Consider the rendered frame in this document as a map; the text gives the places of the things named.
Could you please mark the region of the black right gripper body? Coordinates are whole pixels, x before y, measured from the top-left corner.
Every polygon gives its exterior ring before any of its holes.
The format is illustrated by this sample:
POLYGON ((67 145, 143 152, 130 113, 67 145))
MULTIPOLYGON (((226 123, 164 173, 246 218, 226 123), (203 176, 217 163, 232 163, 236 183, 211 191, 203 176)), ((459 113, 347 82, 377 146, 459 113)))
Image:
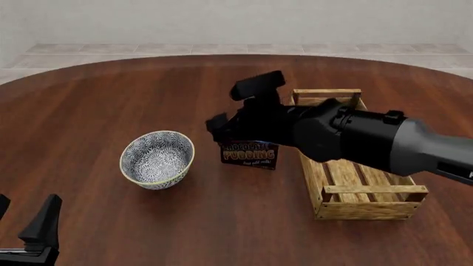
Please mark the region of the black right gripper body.
POLYGON ((264 141, 294 147, 291 119, 290 107, 284 106, 277 95, 245 99, 242 108, 228 117, 221 139, 213 141, 264 141))

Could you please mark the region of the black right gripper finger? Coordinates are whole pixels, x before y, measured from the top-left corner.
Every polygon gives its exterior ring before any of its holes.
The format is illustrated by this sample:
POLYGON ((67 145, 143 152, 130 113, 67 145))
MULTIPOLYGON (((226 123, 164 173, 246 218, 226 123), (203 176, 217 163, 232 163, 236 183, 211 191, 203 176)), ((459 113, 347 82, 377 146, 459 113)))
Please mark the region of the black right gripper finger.
POLYGON ((220 140, 222 135, 222 128, 228 122, 227 113, 223 112, 215 115, 205 122, 206 130, 212 135, 214 140, 220 140))

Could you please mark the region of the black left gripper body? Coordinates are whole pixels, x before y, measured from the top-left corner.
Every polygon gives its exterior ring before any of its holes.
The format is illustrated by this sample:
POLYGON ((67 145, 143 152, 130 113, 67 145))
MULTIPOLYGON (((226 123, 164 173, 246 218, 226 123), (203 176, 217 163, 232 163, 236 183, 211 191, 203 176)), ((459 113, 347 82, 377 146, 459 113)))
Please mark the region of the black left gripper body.
POLYGON ((23 248, 0 248, 0 266, 55 266, 60 245, 25 244, 23 248))

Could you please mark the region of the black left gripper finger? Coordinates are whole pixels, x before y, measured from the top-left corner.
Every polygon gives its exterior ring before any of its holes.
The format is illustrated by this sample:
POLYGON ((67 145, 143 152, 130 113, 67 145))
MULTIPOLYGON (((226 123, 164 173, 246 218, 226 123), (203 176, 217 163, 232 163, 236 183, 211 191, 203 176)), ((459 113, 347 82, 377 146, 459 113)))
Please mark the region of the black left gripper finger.
POLYGON ((6 197, 4 194, 0 194, 0 221, 3 218, 3 216, 6 214, 9 206, 10 206, 10 199, 6 197))
POLYGON ((18 238, 24 242, 25 250, 59 249, 58 221, 61 206, 62 199, 57 194, 47 197, 41 210, 18 235, 18 238))

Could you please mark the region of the blue white patterned bowl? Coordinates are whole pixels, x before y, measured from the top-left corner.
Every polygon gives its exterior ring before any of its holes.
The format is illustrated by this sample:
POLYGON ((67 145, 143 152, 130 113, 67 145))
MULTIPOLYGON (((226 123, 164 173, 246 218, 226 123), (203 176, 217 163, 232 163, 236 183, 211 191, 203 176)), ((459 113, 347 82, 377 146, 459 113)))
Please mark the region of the blue white patterned bowl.
POLYGON ((149 132, 132 141, 120 156, 120 172, 141 188, 164 190, 187 175, 195 157, 191 139, 180 132, 149 132))

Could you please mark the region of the wooden slat tray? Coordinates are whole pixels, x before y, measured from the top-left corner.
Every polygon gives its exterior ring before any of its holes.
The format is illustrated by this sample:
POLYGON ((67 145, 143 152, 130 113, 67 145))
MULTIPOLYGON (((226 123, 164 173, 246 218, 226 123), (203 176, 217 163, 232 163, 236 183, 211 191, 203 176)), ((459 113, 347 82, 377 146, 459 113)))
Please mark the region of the wooden slat tray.
POLYGON ((411 177, 399 177, 346 160, 317 163, 300 157, 315 218, 408 219, 429 193, 411 177))

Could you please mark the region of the chocolate pudding box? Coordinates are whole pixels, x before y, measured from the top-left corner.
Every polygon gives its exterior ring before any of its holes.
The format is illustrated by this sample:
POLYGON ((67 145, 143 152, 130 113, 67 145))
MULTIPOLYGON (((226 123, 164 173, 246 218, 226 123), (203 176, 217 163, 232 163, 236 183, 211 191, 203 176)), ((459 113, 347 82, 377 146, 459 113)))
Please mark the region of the chocolate pudding box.
POLYGON ((221 162, 234 166, 247 166, 275 170, 279 146, 264 141, 230 141, 220 143, 221 162))

